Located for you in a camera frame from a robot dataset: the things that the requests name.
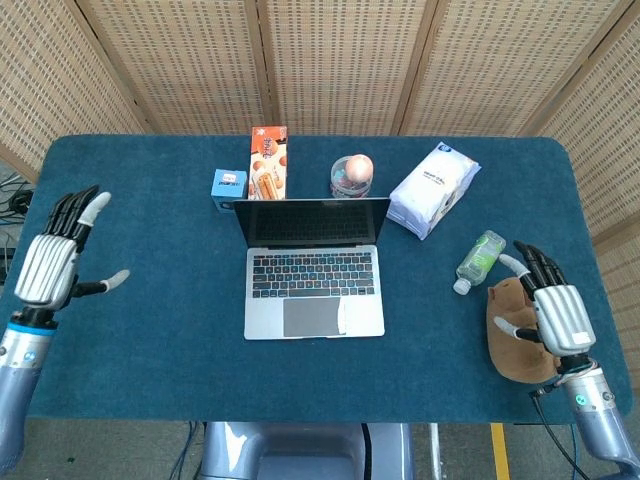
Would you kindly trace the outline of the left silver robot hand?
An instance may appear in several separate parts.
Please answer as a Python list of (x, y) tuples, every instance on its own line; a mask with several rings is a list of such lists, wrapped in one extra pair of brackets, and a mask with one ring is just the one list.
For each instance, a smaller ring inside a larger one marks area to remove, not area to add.
[(44, 229), (31, 241), (19, 273), (14, 294), (23, 308), (12, 314), (12, 326), (54, 330), (54, 313), (71, 299), (107, 293), (129, 278), (130, 271), (124, 269), (107, 279), (78, 281), (78, 260), (110, 200), (110, 193), (93, 185), (68, 193), (54, 204)]

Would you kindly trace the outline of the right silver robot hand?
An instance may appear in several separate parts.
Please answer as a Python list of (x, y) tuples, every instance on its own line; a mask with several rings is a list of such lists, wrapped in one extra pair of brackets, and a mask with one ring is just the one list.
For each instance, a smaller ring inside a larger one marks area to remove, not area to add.
[(494, 365), (503, 376), (529, 384), (595, 368), (589, 351), (596, 335), (579, 291), (539, 248), (518, 240), (514, 246), (521, 260), (498, 257), (513, 275), (488, 290)]

